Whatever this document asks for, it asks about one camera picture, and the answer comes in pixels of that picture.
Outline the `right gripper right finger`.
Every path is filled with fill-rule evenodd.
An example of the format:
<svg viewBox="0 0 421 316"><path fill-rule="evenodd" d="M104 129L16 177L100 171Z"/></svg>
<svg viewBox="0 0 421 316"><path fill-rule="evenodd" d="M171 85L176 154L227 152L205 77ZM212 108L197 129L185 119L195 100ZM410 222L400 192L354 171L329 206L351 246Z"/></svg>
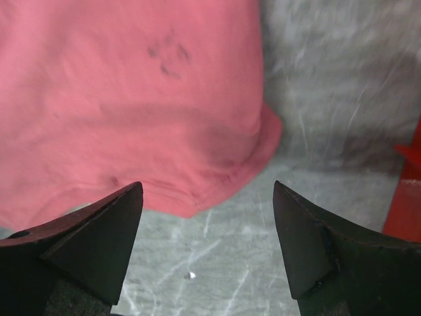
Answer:
<svg viewBox="0 0 421 316"><path fill-rule="evenodd" d="M352 223L280 182L273 209L301 315L420 314L420 244Z"/></svg>

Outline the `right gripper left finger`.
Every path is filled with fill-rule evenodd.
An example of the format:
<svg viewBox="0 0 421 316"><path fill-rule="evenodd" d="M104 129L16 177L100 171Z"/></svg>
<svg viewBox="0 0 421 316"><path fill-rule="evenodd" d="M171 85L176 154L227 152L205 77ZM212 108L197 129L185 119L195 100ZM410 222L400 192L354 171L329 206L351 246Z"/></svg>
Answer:
<svg viewBox="0 0 421 316"><path fill-rule="evenodd" d="M85 208L1 240L2 315L109 315L143 207L134 182Z"/></svg>

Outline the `dark pink t shirt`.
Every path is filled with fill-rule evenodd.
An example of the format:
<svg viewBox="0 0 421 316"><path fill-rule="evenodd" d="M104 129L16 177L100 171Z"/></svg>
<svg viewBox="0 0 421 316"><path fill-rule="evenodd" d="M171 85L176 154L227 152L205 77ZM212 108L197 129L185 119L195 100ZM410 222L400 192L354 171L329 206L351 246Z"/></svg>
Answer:
<svg viewBox="0 0 421 316"><path fill-rule="evenodd" d="M2 1L1 226L141 182L192 217L273 158L258 1Z"/></svg>

